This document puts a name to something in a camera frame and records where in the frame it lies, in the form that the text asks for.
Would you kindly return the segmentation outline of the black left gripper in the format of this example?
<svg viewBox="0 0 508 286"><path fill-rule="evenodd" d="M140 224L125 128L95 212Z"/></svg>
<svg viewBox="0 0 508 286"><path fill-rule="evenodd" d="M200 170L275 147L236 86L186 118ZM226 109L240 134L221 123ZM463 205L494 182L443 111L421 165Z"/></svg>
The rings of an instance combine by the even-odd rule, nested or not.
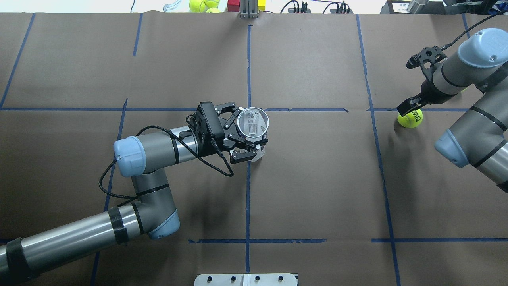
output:
<svg viewBox="0 0 508 286"><path fill-rule="evenodd" d="M231 128L243 107L234 102L214 105L211 102L200 102L197 107L197 146L199 156L209 156L216 153L214 143L221 150L225 139L225 129ZM222 114L231 114L228 118ZM265 154L268 138L252 142L236 134L227 135L227 149L230 153L230 163L256 162Z"/></svg>

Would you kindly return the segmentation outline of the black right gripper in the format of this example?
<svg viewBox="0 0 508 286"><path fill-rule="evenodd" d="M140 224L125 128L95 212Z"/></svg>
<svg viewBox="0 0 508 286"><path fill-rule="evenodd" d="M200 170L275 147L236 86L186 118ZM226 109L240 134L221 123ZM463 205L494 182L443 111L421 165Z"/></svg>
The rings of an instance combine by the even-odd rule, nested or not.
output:
<svg viewBox="0 0 508 286"><path fill-rule="evenodd" d="M406 62L406 68L420 68L425 76L425 81L421 84L420 93L414 97L405 99L396 109L400 116L406 116L414 110L421 109L427 104L443 104L449 100L449 94L441 92L434 85L432 80L427 78L426 70L435 70L435 65L446 58L446 54L441 47L426 47L421 52L412 55Z"/></svg>

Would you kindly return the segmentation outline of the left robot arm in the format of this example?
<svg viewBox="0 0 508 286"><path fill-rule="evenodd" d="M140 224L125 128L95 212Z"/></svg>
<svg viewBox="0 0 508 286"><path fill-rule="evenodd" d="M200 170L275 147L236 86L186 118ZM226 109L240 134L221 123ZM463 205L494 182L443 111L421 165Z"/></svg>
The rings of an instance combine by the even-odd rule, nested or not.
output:
<svg viewBox="0 0 508 286"><path fill-rule="evenodd" d="M1 112L1 241L26 239L100 214L121 203L99 189L113 142L147 125L182 126L188 112L8 110ZM167 169L181 227L151 240L143 235L41 273L28 286L192 285L198 273L244 272L245 246L194 244L245 238L246 177L228 178L193 160Z"/></svg>

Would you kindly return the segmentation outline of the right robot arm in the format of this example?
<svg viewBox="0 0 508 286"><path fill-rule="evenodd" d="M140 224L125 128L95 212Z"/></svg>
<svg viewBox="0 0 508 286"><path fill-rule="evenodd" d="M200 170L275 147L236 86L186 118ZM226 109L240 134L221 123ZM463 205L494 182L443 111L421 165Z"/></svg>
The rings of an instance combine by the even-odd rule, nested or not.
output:
<svg viewBox="0 0 508 286"><path fill-rule="evenodd" d="M477 31L451 56L444 47L427 47L407 62L425 77L420 92L397 111L405 116L427 105L443 104L468 87L481 96L437 139L434 148L457 167L471 165L507 192L508 34L499 28Z"/></svg>

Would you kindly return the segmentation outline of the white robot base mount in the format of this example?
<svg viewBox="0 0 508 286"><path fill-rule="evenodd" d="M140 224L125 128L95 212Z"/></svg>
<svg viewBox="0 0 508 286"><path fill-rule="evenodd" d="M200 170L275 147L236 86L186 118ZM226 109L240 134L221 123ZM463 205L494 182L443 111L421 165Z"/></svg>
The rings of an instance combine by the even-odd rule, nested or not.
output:
<svg viewBox="0 0 508 286"><path fill-rule="evenodd" d="M292 273L200 274L194 286L299 286L299 278Z"/></svg>

